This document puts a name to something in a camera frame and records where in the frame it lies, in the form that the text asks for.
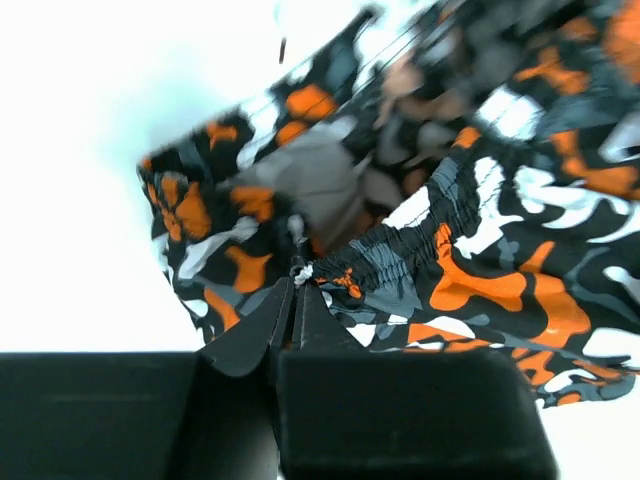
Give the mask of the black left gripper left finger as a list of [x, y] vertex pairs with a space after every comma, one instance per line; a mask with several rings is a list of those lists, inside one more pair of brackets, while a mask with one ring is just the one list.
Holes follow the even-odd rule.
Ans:
[[294, 307], [295, 284], [281, 278], [255, 311], [202, 348], [200, 356], [218, 373], [231, 378], [251, 374], [264, 359], [270, 365], [291, 337]]

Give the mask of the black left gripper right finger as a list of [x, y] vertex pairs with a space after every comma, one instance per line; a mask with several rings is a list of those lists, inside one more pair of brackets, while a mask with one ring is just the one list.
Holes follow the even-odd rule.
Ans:
[[330, 313], [315, 286], [304, 285], [297, 294], [292, 348], [309, 352], [364, 352], [364, 347]]

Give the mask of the orange black camouflage shorts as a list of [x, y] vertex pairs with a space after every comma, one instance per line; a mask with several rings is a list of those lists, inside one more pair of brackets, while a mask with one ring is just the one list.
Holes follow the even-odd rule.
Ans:
[[372, 352], [511, 357], [538, 401], [639, 386], [639, 5], [364, 7], [263, 95], [143, 159], [203, 348], [281, 278]]

